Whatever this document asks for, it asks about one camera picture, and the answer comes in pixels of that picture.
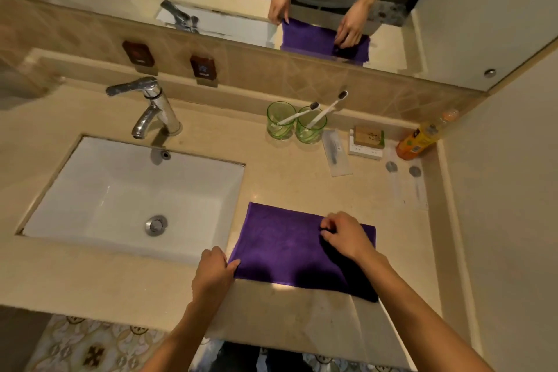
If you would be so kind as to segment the person's right hand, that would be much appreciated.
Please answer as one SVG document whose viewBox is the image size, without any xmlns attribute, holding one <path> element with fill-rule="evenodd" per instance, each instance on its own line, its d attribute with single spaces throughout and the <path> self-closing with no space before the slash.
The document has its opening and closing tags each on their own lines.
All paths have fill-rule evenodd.
<svg viewBox="0 0 558 372">
<path fill-rule="evenodd" d="M 356 263 L 363 270 L 389 266 L 387 257 L 379 253 L 364 232 L 357 219 L 340 211 L 325 216 L 320 228 L 337 230 L 341 235 L 339 244 L 330 244 L 337 252 Z"/>
</svg>

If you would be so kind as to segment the person's left hand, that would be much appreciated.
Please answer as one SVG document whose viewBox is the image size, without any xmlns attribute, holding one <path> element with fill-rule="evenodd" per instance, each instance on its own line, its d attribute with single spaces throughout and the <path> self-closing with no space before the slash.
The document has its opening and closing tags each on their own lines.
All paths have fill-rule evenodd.
<svg viewBox="0 0 558 372">
<path fill-rule="evenodd" d="M 201 253 L 199 265 L 192 281 L 192 301 L 204 312 L 215 315 L 234 281 L 228 274 L 228 260 L 218 246 Z"/>
</svg>

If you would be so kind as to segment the purple towel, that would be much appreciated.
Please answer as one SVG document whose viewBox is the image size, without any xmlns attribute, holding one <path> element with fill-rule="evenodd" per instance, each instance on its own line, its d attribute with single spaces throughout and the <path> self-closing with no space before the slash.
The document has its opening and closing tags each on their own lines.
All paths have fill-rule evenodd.
<svg viewBox="0 0 558 372">
<path fill-rule="evenodd" d="M 364 272 L 326 242 L 322 217 L 250 202 L 229 262 L 240 260 L 236 279 L 295 288 L 337 291 L 379 301 Z"/>
</svg>

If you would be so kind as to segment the person's left forearm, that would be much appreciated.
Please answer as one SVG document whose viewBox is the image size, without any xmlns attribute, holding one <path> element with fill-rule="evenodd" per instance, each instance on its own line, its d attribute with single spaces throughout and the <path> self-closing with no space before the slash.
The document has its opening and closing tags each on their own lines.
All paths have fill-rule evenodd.
<svg viewBox="0 0 558 372">
<path fill-rule="evenodd" d="M 145 363 L 141 372 L 188 372 L 219 305 L 191 301 L 182 319 Z"/>
</svg>

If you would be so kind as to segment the clear wrapped toiletry packet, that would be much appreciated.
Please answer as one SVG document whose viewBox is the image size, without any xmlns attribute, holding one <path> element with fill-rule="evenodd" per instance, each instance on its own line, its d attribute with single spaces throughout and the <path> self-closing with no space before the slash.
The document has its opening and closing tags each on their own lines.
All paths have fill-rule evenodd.
<svg viewBox="0 0 558 372">
<path fill-rule="evenodd" d="M 395 205 L 399 207 L 405 207 L 406 201 L 402 192 L 398 165 L 393 160 L 387 160 L 386 170 L 388 172 L 389 180 L 392 185 L 392 194 L 394 197 Z"/>
<path fill-rule="evenodd" d="M 428 195 L 426 192 L 426 186 L 425 186 L 422 168 L 416 164 L 411 164 L 408 171 L 409 174 L 414 179 L 415 198 L 416 198 L 417 208 L 424 211 L 428 211 L 429 210 Z"/>
</svg>

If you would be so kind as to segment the chrome sink drain plug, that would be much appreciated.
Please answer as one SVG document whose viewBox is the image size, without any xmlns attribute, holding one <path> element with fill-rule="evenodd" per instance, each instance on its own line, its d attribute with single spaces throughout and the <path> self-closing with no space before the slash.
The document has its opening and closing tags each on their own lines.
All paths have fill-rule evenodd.
<svg viewBox="0 0 558 372">
<path fill-rule="evenodd" d="M 151 237 L 161 236 L 168 227 L 168 220 L 163 215 L 155 215 L 149 218 L 144 225 L 144 232 Z"/>
</svg>

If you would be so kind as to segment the white flat box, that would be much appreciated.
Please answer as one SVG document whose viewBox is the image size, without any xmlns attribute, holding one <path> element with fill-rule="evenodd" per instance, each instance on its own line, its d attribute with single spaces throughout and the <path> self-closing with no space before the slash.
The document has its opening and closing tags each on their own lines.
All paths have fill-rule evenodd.
<svg viewBox="0 0 558 372">
<path fill-rule="evenodd" d="M 348 153 L 350 155 L 356 155 L 359 157 L 382 160 L 383 159 L 383 149 L 370 148 L 365 145 L 356 144 L 354 140 L 354 130 L 351 129 L 349 132 L 349 143 L 348 143 Z"/>
</svg>

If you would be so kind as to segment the person's dark trousers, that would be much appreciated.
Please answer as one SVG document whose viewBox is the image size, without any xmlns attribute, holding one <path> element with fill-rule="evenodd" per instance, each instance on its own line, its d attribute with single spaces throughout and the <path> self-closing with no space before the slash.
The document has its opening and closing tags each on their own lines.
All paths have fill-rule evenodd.
<svg viewBox="0 0 558 372">
<path fill-rule="evenodd" d="M 260 347 L 225 341 L 209 372 L 257 372 Z M 302 353 L 267 349 L 267 372 L 313 372 Z"/>
</svg>

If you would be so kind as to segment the green glass cup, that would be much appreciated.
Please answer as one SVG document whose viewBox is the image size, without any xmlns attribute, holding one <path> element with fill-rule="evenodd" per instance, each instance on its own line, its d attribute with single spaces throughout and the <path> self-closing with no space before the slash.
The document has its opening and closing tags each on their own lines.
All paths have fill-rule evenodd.
<svg viewBox="0 0 558 372">
<path fill-rule="evenodd" d="M 289 119 L 296 114 L 296 109 L 290 103 L 277 101 L 271 103 L 267 108 L 267 133 L 276 140 L 287 140 L 294 133 L 296 119 L 292 119 L 283 125 L 280 122 Z"/>
<path fill-rule="evenodd" d="M 323 131 L 327 124 L 326 115 L 321 115 L 322 110 L 317 108 L 311 110 L 310 106 L 305 106 L 299 110 L 304 113 L 295 120 L 295 136 L 304 144 L 316 144 L 320 142 Z"/>
</svg>

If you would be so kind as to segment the brown and green soap box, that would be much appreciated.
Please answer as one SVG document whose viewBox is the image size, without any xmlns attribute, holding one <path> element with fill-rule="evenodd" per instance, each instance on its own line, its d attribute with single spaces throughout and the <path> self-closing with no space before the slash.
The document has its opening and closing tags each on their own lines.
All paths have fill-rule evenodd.
<svg viewBox="0 0 558 372">
<path fill-rule="evenodd" d="M 385 133 L 381 129 L 374 129 L 369 126 L 357 125 L 353 129 L 353 142 L 356 145 L 372 149 L 384 149 Z"/>
</svg>

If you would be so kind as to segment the white toothbrush with dark bristles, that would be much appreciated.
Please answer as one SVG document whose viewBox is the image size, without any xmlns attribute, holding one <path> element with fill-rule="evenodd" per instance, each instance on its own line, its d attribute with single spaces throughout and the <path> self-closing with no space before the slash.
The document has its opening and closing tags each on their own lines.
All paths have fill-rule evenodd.
<svg viewBox="0 0 558 372">
<path fill-rule="evenodd" d="M 344 101 L 347 98 L 347 96 L 348 96 L 348 91 L 347 90 L 343 90 L 341 93 L 339 93 L 337 100 L 335 100 L 329 107 L 325 108 L 325 110 L 323 110 L 321 113 L 319 113 L 317 116 L 315 116 L 305 126 L 305 128 L 312 129 L 318 122 L 320 122 L 322 120 L 322 118 L 324 118 L 328 113 L 330 113 L 332 110 L 334 110 L 334 108 L 336 108 L 337 105 L 341 101 Z"/>
<path fill-rule="evenodd" d="M 292 122 L 294 122 L 296 119 L 298 119 L 299 117 L 309 114 L 311 112 L 316 111 L 318 108 L 320 107 L 320 103 L 318 102 L 313 102 L 310 106 L 308 106 L 307 110 L 301 110 L 300 112 L 289 116 L 286 119 L 281 120 L 280 122 L 276 123 L 278 126 L 285 126 L 287 124 L 290 124 Z"/>
</svg>

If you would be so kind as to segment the orange drink bottle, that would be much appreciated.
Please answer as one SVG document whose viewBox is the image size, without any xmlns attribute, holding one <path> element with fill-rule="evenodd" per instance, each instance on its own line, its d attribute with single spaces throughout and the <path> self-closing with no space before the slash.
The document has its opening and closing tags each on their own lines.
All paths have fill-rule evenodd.
<svg viewBox="0 0 558 372">
<path fill-rule="evenodd" d="M 459 111 L 453 108 L 421 123 L 408 137 L 397 144 L 395 148 L 397 156 L 403 160 L 418 157 L 425 149 L 441 139 L 443 132 L 457 121 L 459 114 Z"/>
</svg>

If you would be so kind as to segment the white rectangular sink basin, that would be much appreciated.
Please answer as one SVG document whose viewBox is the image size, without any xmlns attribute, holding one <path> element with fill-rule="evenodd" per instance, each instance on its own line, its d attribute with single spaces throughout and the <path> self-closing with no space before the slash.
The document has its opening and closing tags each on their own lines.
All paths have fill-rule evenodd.
<svg viewBox="0 0 558 372">
<path fill-rule="evenodd" d="M 19 232 L 23 236 L 197 265 L 225 250 L 245 166 L 84 136 Z M 168 220 L 157 237 L 144 232 Z"/>
</svg>

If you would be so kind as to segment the chrome faucet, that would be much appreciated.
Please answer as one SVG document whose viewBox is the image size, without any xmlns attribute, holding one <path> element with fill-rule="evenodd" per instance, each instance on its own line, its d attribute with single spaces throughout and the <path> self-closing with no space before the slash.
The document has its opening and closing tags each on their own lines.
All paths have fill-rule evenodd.
<svg viewBox="0 0 558 372">
<path fill-rule="evenodd" d="M 164 126 L 164 133 L 168 136 L 177 136 L 183 127 L 178 121 L 164 90 L 157 78 L 152 76 L 142 77 L 128 83 L 122 83 L 106 88 L 109 97 L 139 91 L 149 102 L 148 108 L 134 125 L 131 135 L 136 140 L 144 140 L 150 124 L 159 119 Z"/>
</svg>

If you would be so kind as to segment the dark brown wall plaque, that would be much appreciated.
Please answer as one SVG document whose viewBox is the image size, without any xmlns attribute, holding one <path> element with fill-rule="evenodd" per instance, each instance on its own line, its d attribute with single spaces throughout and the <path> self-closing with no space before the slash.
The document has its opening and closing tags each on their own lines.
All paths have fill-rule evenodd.
<svg viewBox="0 0 558 372">
<path fill-rule="evenodd" d="M 195 78 L 209 81 L 217 80 L 217 68 L 213 58 L 192 55 L 190 57 L 190 64 Z"/>
<path fill-rule="evenodd" d="M 155 59 L 146 44 L 124 40 L 122 48 L 133 65 L 145 68 L 153 68 L 156 65 Z"/>
</svg>

